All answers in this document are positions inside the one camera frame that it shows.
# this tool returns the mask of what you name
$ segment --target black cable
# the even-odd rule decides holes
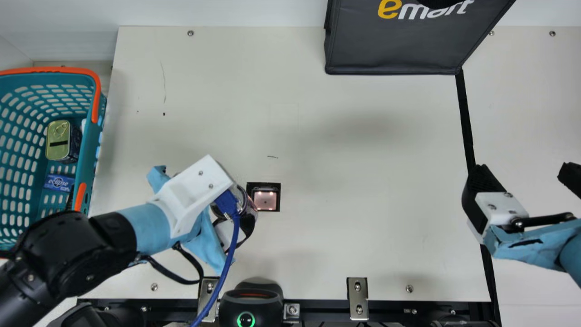
[[[175,243],[174,246],[172,246],[171,248],[181,253],[181,255],[183,255],[184,258],[186,258],[196,268],[196,270],[198,271],[198,276],[200,276],[200,280],[204,278],[204,268],[196,260],[196,258],[193,257],[193,255],[191,255],[181,247],[180,242]]]
[[[178,283],[183,284],[183,285],[198,284],[200,282],[200,280],[202,280],[204,278],[204,269],[202,268],[202,265],[196,260],[196,258],[193,257],[193,255],[191,255],[190,253],[187,253],[181,247],[179,242],[175,243],[175,245],[172,248],[174,250],[180,252],[184,256],[184,258],[186,258],[196,268],[196,270],[198,271],[199,279],[188,280],[188,279],[182,278],[182,277],[176,275],[174,272],[169,271],[166,267],[162,266],[159,262],[157,262],[154,258],[152,258],[149,255],[142,257],[142,259],[149,262],[151,264],[151,266],[153,267],[153,269],[157,270],[162,275],[164,275],[165,277],[167,277],[175,282],[178,282]]]

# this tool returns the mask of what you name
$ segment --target black strip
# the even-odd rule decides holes
[[[69,141],[60,141],[60,142],[52,142],[48,146],[49,147],[56,147],[58,145],[67,145]]]
[[[463,69],[460,69],[460,72],[456,75],[456,90],[458,91],[458,104],[460,106],[460,123],[462,124],[466,167],[468,168],[468,172],[470,172],[476,166],[476,159],[474,157],[474,141],[472,139],[472,126],[470,125],[470,113],[468,112],[468,97],[466,96]]]
[[[472,126],[470,125],[470,112],[468,110],[468,96],[466,95],[466,83],[464,81],[463,69],[460,69],[460,72],[456,75],[456,90],[458,91],[458,104],[460,106],[460,123],[462,124],[462,139],[464,140],[466,167],[468,172],[470,172],[476,166],[476,158],[474,157],[474,140],[472,138]],[[502,327],[492,257],[484,245],[480,245],[480,254],[482,255],[482,264],[484,265],[484,275],[486,277],[486,285],[488,286],[488,294],[490,295],[490,301],[492,302],[492,317],[493,320]]]
[[[151,299],[151,298],[78,298],[77,303],[89,302],[98,308],[131,307],[140,310],[147,306],[145,313],[148,322],[184,322],[196,317],[198,301],[196,299]],[[284,300],[285,303],[300,305],[301,321],[352,322],[347,300]],[[456,311],[459,318],[472,321],[492,319],[490,302],[445,302],[445,301],[369,301],[370,319],[368,322],[398,322],[408,327],[428,326],[425,318],[432,318],[430,312]],[[416,309],[418,314],[405,313],[405,309]]]

